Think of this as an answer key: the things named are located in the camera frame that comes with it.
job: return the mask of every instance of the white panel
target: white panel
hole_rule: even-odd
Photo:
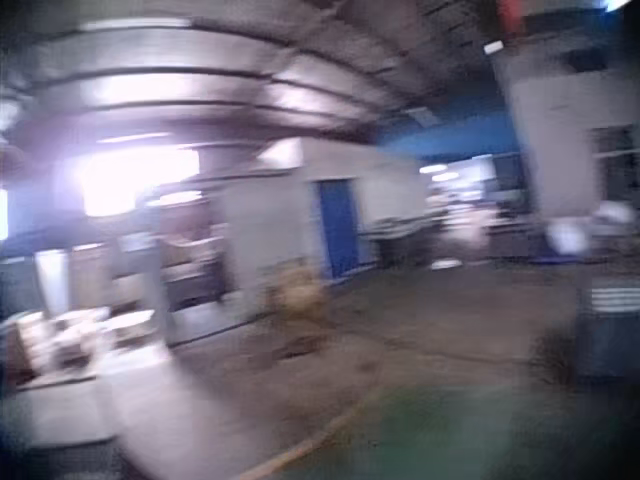
[[[229,224],[233,281],[244,295],[249,314],[264,308],[270,269],[309,253],[304,188],[294,175],[225,183],[221,197]]]

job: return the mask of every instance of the ceiling beam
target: ceiling beam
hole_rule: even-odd
[[[295,58],[300,53],[301,45],[315,34],[318,29],[325,24],[325,22],[334,17],[349,1],[350,0],[334,0],[332,1],[331,6],[318,10],[318,12],[311,17],[308,22],[302,25],[294,33],[294,38],[291,40],[290,45],[277,50],[275,55],[265,62],[265,64],[260,68],[260,72],[264,75],[264,80],[261,81],[260,87],[256,88],[253,94],[253,98],[251,99],[252,105],[256,105],[260,96],[266,93],[267,87],[274,83],[274,79],[277,75],[284,72],[291,66]]]
[[[113,103],[109,105],[82,107],[79,109],[62,112],[60,114],[66,117],[66,116],[84,115],[84,114],[94,113],[94,112],[124,110],[128,108],[182,107],[182,106],[220,106],[220,107],[244,108],[244,107],[247,107],[248,105],[250,104],[247,102],[234,102],[234,101],[227,101],[227,100],[163,100],[163,101],[152,101],[152,102]],[[272,105],[256,105],[256,109],[263,110],[263,111],[270,111],[270,112],[309,115],[312,117],[322,117],[327,119],[338,120],[340,122],[345,122],[345,123],[354,123],[359,121],[359,119],[357,118],[343,117],[333,113],[317,112],[317,111],[310,111],[310,110],[299,110],[295,108],[284,108],[284,107],[277,107]]]
[[[149,74],[167,74],[167,73],[177,73],[184,75],[211,75],[211,76],[219,76],[219,77],[236,77],[236,78],[244,78],[244,79],[253,79],[253,80],[266,80],[267,76],[263,74],[257,74],[253,72],[247,71],[237,71],[237,70],[224,70],[217,68],[202,68],[202,67],[126,67],[126,68],[110,68],[104,70],[96,70],[93,72],[79,72],[71,75],[67,75],[61,78],[55,78],[50,80],[34,80],[31,87],[25,91],[23,91],[26,95],[35,96],[38,92],[42,90],[46,90],[51,87],[55,87],[58,85],[65,85],[74,82],[87,81],[87,80],[95,80],[99,78],[105,77],[114,77],[114,76],[125,76],[125,75],[149,75]],[[371,112],[381,113],[385,110],[377,104],[371,103],[366,100],[362,100],[361,98],[356,98],[351,95],[336,92],[334,90],[329,90],[323,87],[317,87],[315,85],[309,85],[302,82],[291,81],[291,80],[274,80],[273,83],[275,85],[283,85],[290,86],[295,88],[301,88],[304,90],[309,90],[317,93],[321,93],[323,95],[329,95],[345,102],[349,102],[354,106],[358,106],[361,108],[365,108]]]
[[[82,36],[82,35],[92,35],[92,34],[97,34],[99,32],[105,32],[105,31],[132,31],[132,30],[149,30],[149,29],[163,29],[163,30],[195,30],[195,31],[203,31],[203,32],[209,32],[209,33],[217,33],[217,34],[225,34],[225,35],[233,35],[233,36],[237,36],[237,37],[242,37],[242,38],[250,38],[253,40],[257,40],[263,43],[267,43],[270,45],[275,45],[281,48],[288,48],[288,47],[292,47],[293,43],[290,40],[283,40],[281,38],[277,38],[275,36],[270,36],[270,35],[263,35],[263,34],[259,34],[259,33],[255,33],[255,32],[247,32],[244,31],[242,29],[237,29],[234,27],[230,27],[230,26],[225,26],[225,25],[219,25],[217,23],[214,22],[210,22],[210,21],[204,21],[202,19],[197,19],[194,20],[192,22],[191,25],[187,25],[187,26],[167,26],[167,25],[162,25],[162,26],[151,26],[151,25],[144,25],[144,26],[123,26],[123,27],[110,27],[108,29],[105,30],[82,30],[80,28],[76,28],[76,29],[72,29],[72,30],[67,30],[64,32],[58,32],[55,34],[47,34],[47,35],[37,35],[37,36],[33,36],[33,38],[30,40],[28,45],[23,46],[20,50],[15,51],[16,54],[20,54],[21,52],[24,52],[26,49],[31,48],[31,47],[35,47],[37,45],[43,44],[43,43],[47,43],[47,42],[55,42],[58,40],[62,40],[62,39],[66,39],[66,38],[70,38],[70,37],[75,37],[75,36]],[[401,89],[399,89],[397,86],[391,84],[390,82],[374,75],[371,74],[365,70],[362,70],[358,67],[356,67],[353,64],[347,63],[347,62],[343,62],[339,59],[333,58],[331,56],[327,56],[327,55],[323,55],[319,52],[315,52],[315,51],[307,51],[304,49],[300,49],[300,52],[305,53],[307,55],[309,55],[312,58],[315,58],[317,60],[321,60],[327,63],[330,63],[332,65],[334,65],[337,68],[340,68],[342,70],[345,70],[355,76],[358,76],[360,78],[362,78],[365,81],[368,81],[369,83],[371,83],[372,85],[380,88],[381,90],[387,91],[389,93],[391,93],[393,96],[398,97],[400,99],[404,99],[404,100],[410,100],[412,98],[412,95],[409,92],[405,92]]]

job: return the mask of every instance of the window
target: window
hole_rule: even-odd
[[[130,212],[145,191],[198,173],[200,161],[193,150],[138,148],[87,157],[79,171],[85,213],[103,217]]]
[[[596,158],[601,162],[603,193],[607,200],[640,206],[640,163],[634,148],[634,127],[597,128],[591,131]]]

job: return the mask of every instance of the ceiling light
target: ceiling light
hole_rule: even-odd
[[[147,203],[150,207],[166,207],[169,205],[179,205],[181,203],[195,202],[202,198],[202,192],[198,190],[189,190],[186,192],[169,193],[161,196],[158,200],[152,200]]]
[[[124,137],[103,138],[102,140],[98,140],[98,143],[132,142],[134,140],[142,140],[145,138],[168,137],[169,135],[171,135],[169,132],[141,133],[140,135],[126,135]]]
[[[431,179],[434,182],[447,182],[449,180],[454,180],[454,179],[458,178],[459,176],[460,176],[459,173],[447,172],[447,173],[442,173],[440,175],[434,175],[433,177],[431,177]]]
[[[80,26],[83,32],[96,30],[114,30],[121,28],[148,28],[148,27],[172,27],[187,28],[191,26],[191,20],[187,18],[171,17],[142,17],[142,18],[109,18],[86,22]]]
[[[420,173],[436,173],[436,172],[444,172],[447,169],[446,165],[427,165],[426,167],[422,167],[420,169]]]
[[[631,0],[606,0],[607,12],[613,12],[614,10],[622,8],[629,2],[631,2]]]
[[[486,53],[487,55],[493,55],[494,53],[499,52],[503,48],[504,48],[504,43],[502,43],[501,40],[498,40],[497,42],[487,43],[484,46],[484,53]]]

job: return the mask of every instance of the fluorescent light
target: fluorescent light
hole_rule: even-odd
[[[87,243],[85,245],[76,245],[72,250],[74,252],[82,252],[84,250],[93,250],[94,248],[98,248],[100,245],[100,243]]]
[[[98,143],[123,143],[133,140],[143,140],[145,138],[168,137],[169,135],[171,135],[169,132],[141,133],[139,135],[126,135],[124,137],[103,138],[102,140],[98,140]]]
[[[152,200],[147,203],[150,207],[166,207],[169,205],[179,205],[181,203],[195,202],[202,198],[202,192],[198,190],[189,190],[186,192],[169,193],[161,196],[158,200]]]
[[[146,28],[146,27],[173,27],[187,28],[191,26],[191,20],[187,18],[171,17],[141,17],[141,18],[109,18],[86,22],[80,26],[83,32],[96,30],[113,30],[120,28]]]
[[[487,55],[493,55],[494,53],[499,52],[503,48],[504,48],[504,43],[502,43],[501,40],[498,40],[497,42],[487,43],[484,46],[484,53],[486,53]]]
[[[436,172],[444,172],[447,169],[446,165],[427,165],[426,167],[422,167],[420,169],[420,173],[436,173]]]
[[[433,177],[431,177],[431,179],[434,182],[447,182],[449,180],[454,180],[454,179],[458,178],[459,176],[460,176],[459,173],[447,172],[447,173],[442,173],[440,175],[434,175]]]
[[[443,258],[436,260],[431,264],[431,270],[445,270],[447,268],[456,268],[462,265],[462,262],[457,258]]]
[[[614,10],[622,8],[629,2],[631,2],[631,0],[608,0],[606,2],[607,12],[613,12]]]

